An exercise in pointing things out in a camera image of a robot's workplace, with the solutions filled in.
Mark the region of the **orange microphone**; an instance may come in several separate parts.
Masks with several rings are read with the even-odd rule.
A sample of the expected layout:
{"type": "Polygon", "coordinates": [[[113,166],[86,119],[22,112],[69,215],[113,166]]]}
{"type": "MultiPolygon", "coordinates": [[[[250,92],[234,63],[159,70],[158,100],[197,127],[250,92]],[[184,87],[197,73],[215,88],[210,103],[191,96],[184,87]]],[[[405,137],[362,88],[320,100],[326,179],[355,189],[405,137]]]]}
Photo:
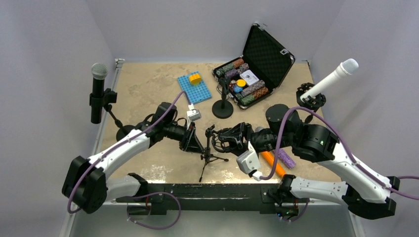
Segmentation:
{"type": "MultiPolygon", "coordinates": [[[[271,167],[274,167],[274,155],[271,152],[265,151],[261,152],[260,154],[271,167]]],[[[283,176],[286,175],[286,171],[279,163],[277,163],[275,166],[275,172],[280,178],[283,178],[283,176]]]]}

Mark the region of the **black round-base mic stand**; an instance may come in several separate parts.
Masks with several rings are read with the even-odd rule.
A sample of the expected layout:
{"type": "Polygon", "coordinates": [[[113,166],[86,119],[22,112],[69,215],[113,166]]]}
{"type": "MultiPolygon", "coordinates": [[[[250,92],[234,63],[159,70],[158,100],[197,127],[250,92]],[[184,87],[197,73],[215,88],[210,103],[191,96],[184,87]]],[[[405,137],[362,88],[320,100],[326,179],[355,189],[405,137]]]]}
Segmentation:
{"type": "Polygon", "coordinates": [[[234,112],[233,105],[227,100],[229,94],[230,79],[219,78],[218,85],[221,86],[221,99],[216,101],[212,106],[212,113],[219,119],[226,119],[232,116],[234,112]]]}

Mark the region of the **purple glitter microphone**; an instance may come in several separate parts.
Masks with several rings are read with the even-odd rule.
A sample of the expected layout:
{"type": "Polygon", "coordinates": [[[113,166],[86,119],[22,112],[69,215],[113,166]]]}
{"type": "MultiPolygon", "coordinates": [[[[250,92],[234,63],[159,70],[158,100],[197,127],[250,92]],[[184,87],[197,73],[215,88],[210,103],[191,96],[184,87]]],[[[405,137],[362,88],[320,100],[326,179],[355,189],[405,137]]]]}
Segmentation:
{"type": "Polygon", "coordinates": [[[294,162],[294,160],[282,148],[279,150],[279,159],[283,162],[283,164],[288,169],[292,169],[296,166],[296,163],[294,162]]]}

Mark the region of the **white microphone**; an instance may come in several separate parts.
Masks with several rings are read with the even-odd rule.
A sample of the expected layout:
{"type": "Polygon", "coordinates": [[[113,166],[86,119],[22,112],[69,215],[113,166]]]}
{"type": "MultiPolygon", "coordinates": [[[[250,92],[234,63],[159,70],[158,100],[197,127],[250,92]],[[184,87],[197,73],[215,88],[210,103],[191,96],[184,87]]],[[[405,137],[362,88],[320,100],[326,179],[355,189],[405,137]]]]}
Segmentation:
{"type": "Polygon", "coordinates": [[[327,88],[335,84],[338,80],[355,73],[358,68],[359,64],[355,59],[350,58],[341,62],[334,71],[323,78],[320,82],[312,86],[311,89],[309,89],[307,92],[303,93],[300,96],[300,99],[307,101],[309,97],[316,97],[317,95],[324,92],[327,88]]]}

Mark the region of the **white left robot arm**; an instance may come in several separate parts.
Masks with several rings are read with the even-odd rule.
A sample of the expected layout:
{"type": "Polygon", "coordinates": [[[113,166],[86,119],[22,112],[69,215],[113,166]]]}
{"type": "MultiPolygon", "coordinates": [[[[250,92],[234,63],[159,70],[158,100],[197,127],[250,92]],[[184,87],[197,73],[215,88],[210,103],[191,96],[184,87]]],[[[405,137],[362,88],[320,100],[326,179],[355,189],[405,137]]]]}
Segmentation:
{"type": "Polygon", "coordinates": [[[145,200],[147,182],[142,177],[130,173],[113,179],[111,175],[131,158],[164,138],[178,141],[182,151],[201,154],[204,148],[196,136],[195,127],[195,121],[202,117],[200,111],[190,104],[184,125],[175,121],[176,115],[175,105],[162,102],[155,113],[138,125],[130,126],[128,134],[108,149],[88,158],[74,158],[62,187],[62,194],[69,199],[68,212],[74,213],[72,203],[91,214],[113,199],[130,197],[135,202],[145,200]]]}

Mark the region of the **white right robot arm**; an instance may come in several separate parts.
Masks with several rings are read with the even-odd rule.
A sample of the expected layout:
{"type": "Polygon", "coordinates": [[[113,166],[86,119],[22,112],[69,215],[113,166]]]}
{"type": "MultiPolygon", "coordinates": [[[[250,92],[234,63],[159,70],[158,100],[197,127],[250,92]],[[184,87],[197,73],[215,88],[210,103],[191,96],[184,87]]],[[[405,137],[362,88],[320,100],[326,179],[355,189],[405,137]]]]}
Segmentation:
{"type": "Polygon", "coordinates": [[[257,181],[270,179],[270,175],[260,172],[259,154],[277,154],[284,147],[291,147],[295,156],[340,177],[340,182],[324,182],[285,175],[271,195],[278,204],[313,198],[345,205],[351,213],[369,220],[395,214],[396,202],[390,195],[399,189],[399,178],[373,171],[348,150],[335,131],[303,122],[297,108],[276,104],[265,116],[268,128],[254,131],[250,124],[242,122],[216,131],[211,139],[214,148],[234,154],[239,169],[257,181]]]}

